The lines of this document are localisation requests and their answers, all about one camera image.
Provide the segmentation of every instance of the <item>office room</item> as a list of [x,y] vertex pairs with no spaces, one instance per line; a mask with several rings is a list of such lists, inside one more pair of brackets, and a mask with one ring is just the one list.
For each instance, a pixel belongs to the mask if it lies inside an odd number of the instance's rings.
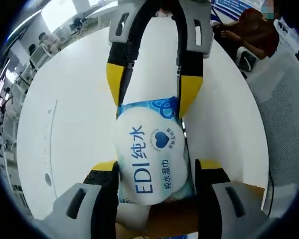
[[90,215],[94,173],[120,175],[120,239],[195,239],[202,221],[246,238],[282,218],[299,190],[299,29],[280,2],[25,1],[0,48],[0,174],[26,220],[84,238],[54,223]]

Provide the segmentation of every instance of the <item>white table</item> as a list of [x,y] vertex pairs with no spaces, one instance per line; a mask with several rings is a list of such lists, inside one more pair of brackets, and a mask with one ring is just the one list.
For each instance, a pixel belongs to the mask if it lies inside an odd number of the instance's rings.
[[[116,107],[105,72],[108,33],[108,28],[102,29],[62,50],[38,71],[27,93],[17,160],[35,218],[47,216],[56,197],[83,182],[96,163],[116,158],[111,134]],[[176,94],[176,50],[174,21],[153,18],[124,103]],[[231,179],[267,187],[268,152],[257,105],[238,68],[215,41],[204,61],[202,90],[185,120],[192,159],[220,160]],[[133,221],[133,213],[123,212],[135,208],[125,204],[119,214]],[[147,209],[136,210],[146,216]],[[137,217],[136,221],[140,227],[144,223]]]
[[94,11],[93,13],[89,14],[88,16],[86,16],[85,18],[88,20],[90,18],[97,18],[98,19],[98,26],[101,26],[102,24],[102,16],[109,13],[109,12],[114,12],[118,7],[118,2],[117,1],[113,1],[99,9],[97,9],[96,11]]

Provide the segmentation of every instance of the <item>wall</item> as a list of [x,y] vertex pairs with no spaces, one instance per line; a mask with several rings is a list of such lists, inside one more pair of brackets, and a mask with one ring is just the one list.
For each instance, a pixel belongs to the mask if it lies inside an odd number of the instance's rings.
[[10,58],[10,61],[6,68],[13,72],[14,68],[20,64],[20,59],[12,51],[8,52],[8,58]]
[[83,13],[91,8],[89,0],[73,0],[77,13]]
[[220,12],[219,10],[215,9],[215,12],[217,13],[217,15],[219,16],[220,20],[224,23],[224,24],[228,24],[234,21],[234,19],[230,18],[229,16],[225,15],[224,13]]
[[36,47],[39,45],[39,35],[45,32],[46,34],[51,33],[46,26],[41,14],[33,21],[28,30],[25,32],[23,38],[20,40],[21,45],[28,52],[29,46],[35,44]]
[[214,8],[237,20],[241,13],[248,8],[261,10],[264,0],[214,0]]
[[50,31],[55,31],[76,14],[73,0],[51,0],[41,12]]
[[20,9],[19,15],[12,23],[11,29],[15,29],[28,17],[42,9],[50,0],[28,0],[24,4],[23,8]]
[[28,51],[22,46],[19,40],[13,44],[10,51],[12,51],[13,54],[19,58],[22,65],[27,65],[29,63],[30,56]]

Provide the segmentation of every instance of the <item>blue and white package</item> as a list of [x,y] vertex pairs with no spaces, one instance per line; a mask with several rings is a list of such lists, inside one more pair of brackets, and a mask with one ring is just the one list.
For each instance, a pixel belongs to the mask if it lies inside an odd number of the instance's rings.
[[116,151],[121,203],[153,205],[193,195],[188,150],[175,117],[176,98],[118,108]]

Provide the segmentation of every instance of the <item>office chair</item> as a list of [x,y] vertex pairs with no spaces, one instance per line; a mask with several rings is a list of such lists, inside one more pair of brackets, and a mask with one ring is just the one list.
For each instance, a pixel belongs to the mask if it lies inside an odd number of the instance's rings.
[[36,50],[35,44],[30,45],[28,50],[29,50],[29,54],[31,56],[33,54],[33,52]]
[[246,81],[268,144],[270,178],[264,212],[280,218],[299,189],[299,61],[292,52],[277,52]]

